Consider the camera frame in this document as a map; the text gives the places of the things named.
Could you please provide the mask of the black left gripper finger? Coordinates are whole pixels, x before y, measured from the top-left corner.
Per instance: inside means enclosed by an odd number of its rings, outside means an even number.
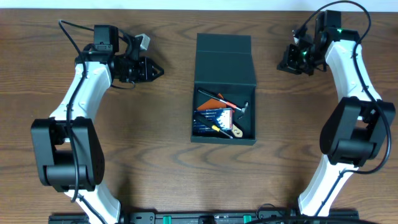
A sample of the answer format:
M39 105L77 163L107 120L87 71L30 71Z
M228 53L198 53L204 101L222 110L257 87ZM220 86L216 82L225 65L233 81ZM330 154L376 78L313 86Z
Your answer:
M149 57L146 58L146 67L151 75L164 74L164 69Z
M161 77L164 74L164 72L160 72L160 73L148 73L146 76L146 82L153 82L155 79Z

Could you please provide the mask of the orange scraper wooden handle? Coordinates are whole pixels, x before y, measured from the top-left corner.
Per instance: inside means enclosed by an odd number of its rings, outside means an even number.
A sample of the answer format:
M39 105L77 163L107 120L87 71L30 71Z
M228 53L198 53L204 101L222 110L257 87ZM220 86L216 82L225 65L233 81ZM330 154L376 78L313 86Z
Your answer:
M222 96L221 93L219 93L217 96L224 99L224 97ZM230 108L230 107L225 105L224 103L222 103L220 101L217 101L217 100L214 100L214 99L210 98L204 104L199 106L196 110L201 111L201 110L212 110L212 109L219 109L219 108ZM231 131L227 131L226 133L229 134L229 132L230 132L231 135L233 135L234 138L242 138L243 137L243 132L238 128L238 126L234 123L234 121L233 121L232 130Z

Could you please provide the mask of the small hammer red black handle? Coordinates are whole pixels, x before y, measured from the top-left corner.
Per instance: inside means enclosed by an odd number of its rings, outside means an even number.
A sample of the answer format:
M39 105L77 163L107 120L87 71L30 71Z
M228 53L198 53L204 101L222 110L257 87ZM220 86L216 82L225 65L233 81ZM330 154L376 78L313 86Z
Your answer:
M230 101L227 101L227 100L225 100L223 98L220 98L219 96L216 96L216 95L214 95L214 94L210 93L209 91L206 91L206 90L204 90L202 88L199 88L198 92L203 94L203 95L205 95L205 96L208 96L208 97L210 97L210 98L212 98L214 100L220 101L220 102L224 103L225 105L229 106L232 109L236 109L236 110L240 111L242 113L242 115L238 119L242 118L244 116L245 112L248 110L248 106L249 106L248 102L245 102L243 107L238 107L234 103L232 103Z

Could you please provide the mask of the black gift box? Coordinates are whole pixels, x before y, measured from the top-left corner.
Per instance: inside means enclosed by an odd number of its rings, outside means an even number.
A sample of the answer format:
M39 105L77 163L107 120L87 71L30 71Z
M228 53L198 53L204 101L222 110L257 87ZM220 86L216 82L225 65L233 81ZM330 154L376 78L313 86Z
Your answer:
M249 35L197 34L193 112L211 100L205 90L237 106L232 122L242 131L229 138L192 127L191 142L252 146L256 143L256 75Z

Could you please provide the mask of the black yellow screwdriver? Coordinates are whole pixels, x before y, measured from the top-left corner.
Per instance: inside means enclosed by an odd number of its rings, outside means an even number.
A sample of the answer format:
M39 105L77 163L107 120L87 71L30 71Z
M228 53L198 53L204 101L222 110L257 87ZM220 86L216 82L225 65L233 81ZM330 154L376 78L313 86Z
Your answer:
M201 124L204 124L205 126L209 127L210 129L222 133L225 136L229 137L230 139L232 139L233 137L229 134L227 134L226 132L224 132L221 128L219 128L215 123L212 123L210 120L207 120L204 116L202 116L201 114L195 114L194 116L194 120L200 122Z

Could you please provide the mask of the blue precision screwdriver set case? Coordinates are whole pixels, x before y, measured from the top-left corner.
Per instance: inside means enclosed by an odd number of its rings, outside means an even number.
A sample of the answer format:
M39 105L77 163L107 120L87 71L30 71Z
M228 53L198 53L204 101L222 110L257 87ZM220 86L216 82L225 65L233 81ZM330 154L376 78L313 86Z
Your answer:
M205 118L209 125L202 123L198 116ZM212 126L220 128L222 131L231 131L233 128L233 110L231 108L219 108L212 110L196 110L193 113L193 132L212 133L215 130Z

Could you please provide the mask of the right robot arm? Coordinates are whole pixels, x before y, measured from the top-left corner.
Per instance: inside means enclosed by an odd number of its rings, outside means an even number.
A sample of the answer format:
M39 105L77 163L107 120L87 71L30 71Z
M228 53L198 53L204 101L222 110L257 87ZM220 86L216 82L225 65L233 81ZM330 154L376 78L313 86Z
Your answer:
M338 192L383 144L391 145L396 109L374 89L361 55L363 36L341 26L341 12L323 6L277 65L294 75L330 70L338 104L320 133L321 161L298 197L302 215L325 217ZM256 78L248 35L198 34L193 89L192 142L252 146L255 141Z

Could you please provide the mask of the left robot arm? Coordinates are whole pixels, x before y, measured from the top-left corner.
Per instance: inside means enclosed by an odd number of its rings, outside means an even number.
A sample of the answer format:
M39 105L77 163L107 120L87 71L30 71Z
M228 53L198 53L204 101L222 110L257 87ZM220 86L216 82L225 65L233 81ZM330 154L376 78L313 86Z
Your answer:
M70 197L82 214L53 214L49 223L130 223L103 180L105 158L94 122L103 95L118 79L151 82L164 74L152 59L146 34L129 35L110 25L95 25L94 39L77 50L75 76L64 99L46 119L30 128L39 179Z

